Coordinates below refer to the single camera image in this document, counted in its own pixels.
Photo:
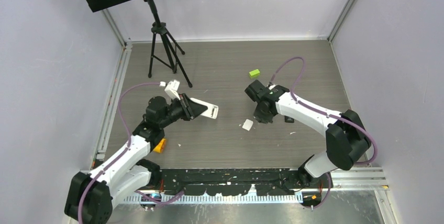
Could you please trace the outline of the white remote control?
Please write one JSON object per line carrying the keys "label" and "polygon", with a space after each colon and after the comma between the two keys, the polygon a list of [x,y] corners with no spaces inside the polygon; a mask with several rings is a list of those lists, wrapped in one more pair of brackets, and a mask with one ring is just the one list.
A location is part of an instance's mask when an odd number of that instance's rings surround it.
{"label": "white remote control", "polygon": [[207,117],[210,119],[217,118],[218,112],[219,112],[219,107],[217,105],[214,105],[214,104],[211,104],[208,102],[204,102],[201,100],[199,100],[199,101],[196,100],[195,102],[207,107],[207,109],[203,113],[201,113],[201,116],[204,116],[204,117]]}

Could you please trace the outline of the white battery cover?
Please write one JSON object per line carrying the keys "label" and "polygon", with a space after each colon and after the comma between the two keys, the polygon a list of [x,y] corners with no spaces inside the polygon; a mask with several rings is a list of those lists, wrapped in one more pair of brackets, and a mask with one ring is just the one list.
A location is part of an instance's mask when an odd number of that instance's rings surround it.
{"label": "white battery cover", "polygon": [[244,123],[242,124],[242,129],[246,131],[250,131],[253,126],[253,121],[250,119],[246,119]]}

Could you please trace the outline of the black remote control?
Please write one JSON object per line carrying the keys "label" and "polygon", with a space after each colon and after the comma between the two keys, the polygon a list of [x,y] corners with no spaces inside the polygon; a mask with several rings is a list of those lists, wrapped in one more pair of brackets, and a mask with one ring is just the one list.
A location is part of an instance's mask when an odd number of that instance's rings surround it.
{"label": "black remote control", "polygon": [[292,123],[294,123],[294,119],[293,118],[291,118],[291,117],[289,117],[289,116],[285,116],[284,117],[284,122],[285,123],[290,123],[290,124],[292,124]]}

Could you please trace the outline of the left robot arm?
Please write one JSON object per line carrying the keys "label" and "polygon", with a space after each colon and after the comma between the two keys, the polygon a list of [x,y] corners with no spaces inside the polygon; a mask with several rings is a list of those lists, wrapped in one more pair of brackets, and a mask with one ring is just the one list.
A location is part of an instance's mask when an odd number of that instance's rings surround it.
{"label": "left robot arm", "polygon": [[129,140],[97,168],[73,176],[64,213],[78,223],[108,222],[114,208],[134,191],[160,185],[160,167],[145,157],[161,147],[164,129],[180,119],[216,119],[218,111],[217,105],[184,93],[175,95],[170,103],[162,96],[151,98]]}

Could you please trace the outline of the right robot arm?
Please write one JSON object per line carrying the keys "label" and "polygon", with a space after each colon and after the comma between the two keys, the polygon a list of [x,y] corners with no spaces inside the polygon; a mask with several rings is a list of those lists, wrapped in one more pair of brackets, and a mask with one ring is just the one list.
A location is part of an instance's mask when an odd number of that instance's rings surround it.
{"label": "right robot arm", "polygon": [[314,129],[325,138],[326,150],[309,157],[297,170],[299,182],[313,187],[320,177],[336,169],[347,171],[373,146],[359,115],[323,108],[296,96],[281,85],[263,85],[255,80],[245,89],[255,102],[254,119],[272,123],[276,115],[292,118]]}

